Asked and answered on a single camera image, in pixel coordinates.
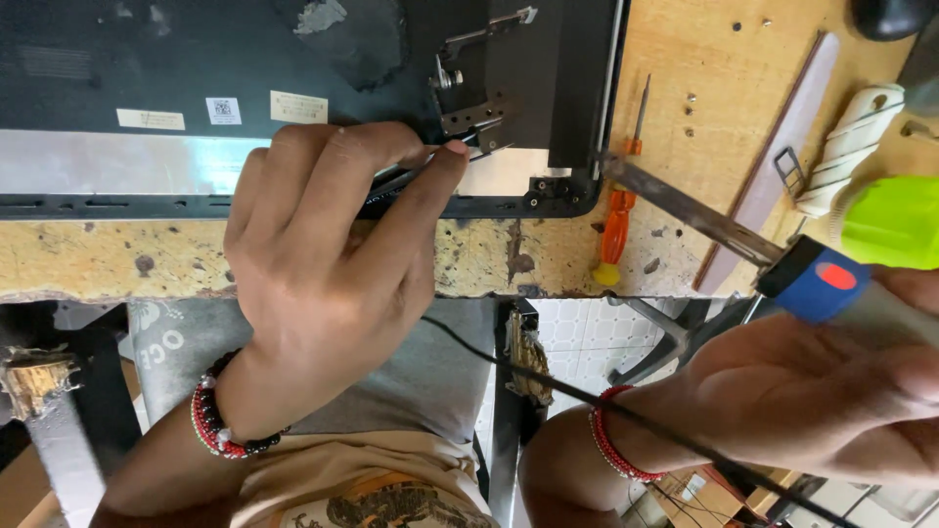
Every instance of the person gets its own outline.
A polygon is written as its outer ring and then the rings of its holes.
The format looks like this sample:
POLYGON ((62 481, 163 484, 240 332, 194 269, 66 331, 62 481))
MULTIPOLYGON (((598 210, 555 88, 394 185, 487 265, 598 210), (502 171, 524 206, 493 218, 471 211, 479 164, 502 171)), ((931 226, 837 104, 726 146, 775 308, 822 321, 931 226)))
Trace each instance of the person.
MULTIPOLYGON (((435 225, 467 168, 466 145, 438 149, 370 233, 350 234, 373 175, 426 156, 399 123, 291 125, 251 152, 224 251, 253 333, 199 383, 200 393, 213 391, 230 439, 217 425, 206 440, 193 419, 194 380, 109 479, 93 526, 496 526, 468 447, 482 396, 460 388, 464 378, 485 384, 488 365, 456 348, 435 356, 447 347, 441 334, 423 341, 421 356, 395 363, 415 334, 434 331, 419 319, 434 298, 435 225), (467 395, 476 401, 457 405, 467 395), (421 422, 439 410, 469 416, 421 422), (317 418, 323 412, 330 417, 317 418), (382 422, 382 413, 395 418, 382 422), (303 434, 285 434, 266 452, 213 454, 257 447, 305 421, 303 434)), ((910 305, 939 314, 936 272, 876 273, 910 305)), ((462 317, 450 316, 454 326, 462 317)), ((778 315, 716 337, 679 372, 614 399, 741 461, 934 489, 937 352, 867 349, 778 315)), ((532 526, 619 526, 630 479, 616 456, 647 474, 706 461, 609 414, 601 417, 615 453, 604 454, 589 417, 587 406, 554 416, 525 448, 518 476, 532 526)))

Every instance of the screwdriver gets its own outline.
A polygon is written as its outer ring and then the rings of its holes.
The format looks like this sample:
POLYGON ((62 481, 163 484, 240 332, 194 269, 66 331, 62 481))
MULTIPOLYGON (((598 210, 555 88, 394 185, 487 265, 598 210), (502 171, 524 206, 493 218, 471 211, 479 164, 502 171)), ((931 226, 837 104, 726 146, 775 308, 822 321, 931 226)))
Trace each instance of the screwdriver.
MULTIPOLYGON (((649 83, 652 74, 646 77, 646 87, 642 90, 642 103, 639 105, 639 119, 636 133, 632 139, 623 141, 623 155, 639 156, 642 154, 642 120, 645 118, 646 103, 649 102, 649 83)), ((636 206, 636 195, 630 193, 619 183, 613 183, 613 194, 609 198, 609 216, 600 241, 600 265, 593 270, 593 280, 603 286, 616 286, 620 282, 620 257, 629 237, 629 211, 636 206)))
POLYGON ((607 178, 697 229, 759 269, 755 288, 804 322, 850 331, 876 349, 939 347, 939 318, 916 310, 870 277, 870 267, 805 236, 783 249, 617 156, 607 178))

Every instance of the barcode sticker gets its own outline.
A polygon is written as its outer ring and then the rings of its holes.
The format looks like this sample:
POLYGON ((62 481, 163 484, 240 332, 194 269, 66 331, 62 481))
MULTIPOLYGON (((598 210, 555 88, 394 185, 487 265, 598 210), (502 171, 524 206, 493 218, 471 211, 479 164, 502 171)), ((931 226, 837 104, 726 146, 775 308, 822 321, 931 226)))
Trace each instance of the barcode sticker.
POLYGON ((270 91, 270 118, 275 121, 300 123, 326 123, 330 101, 319 97, 270 91))
POLYGON ((206 97, 208 120, 213 125, 240 125, 241 111, 233 97, 206 97))
POLYGON ((698 476, 698 474, 691 475, 691 479, 688 480, 688 485, 685 486, 685 491, 682 491, 682 500, 686 502, 690 501, 701 488, 704 488, 706 483, 707 481, 698 476))
POLYGON ((118 108, 117 124, 122 127, 137 129, 186 130, 186 122, 183 120, 182 114, 176 112, 150 112, 149 110, 118 108))

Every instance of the white bead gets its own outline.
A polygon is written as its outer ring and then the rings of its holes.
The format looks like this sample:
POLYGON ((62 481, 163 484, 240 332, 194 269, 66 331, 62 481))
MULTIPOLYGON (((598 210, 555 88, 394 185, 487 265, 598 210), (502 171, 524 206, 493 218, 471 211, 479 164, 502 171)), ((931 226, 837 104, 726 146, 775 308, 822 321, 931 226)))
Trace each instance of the white bead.
POLYGON ((232 430, 227 427, 220 430, 219 434, 215 437, 215 440, 219 442, 219 447, 221 447, 222 444, 228 442, 231 439, 232 439, 232 430))

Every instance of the fingernail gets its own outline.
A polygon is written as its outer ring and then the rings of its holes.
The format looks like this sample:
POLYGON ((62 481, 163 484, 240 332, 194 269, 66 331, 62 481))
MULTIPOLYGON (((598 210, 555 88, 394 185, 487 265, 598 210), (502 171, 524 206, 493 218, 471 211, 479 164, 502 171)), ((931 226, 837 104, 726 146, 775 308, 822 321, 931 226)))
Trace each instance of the fingernail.
POLYGON ((461 156, 463 156, 464 154, 470 151, 470 148, 467 146, 466 143, 463 143, 462 141, 459 141, 456 139, 446 142, 445 144, 443 144, 443 147, 452 152, 456 152, 457 154, 461 156))

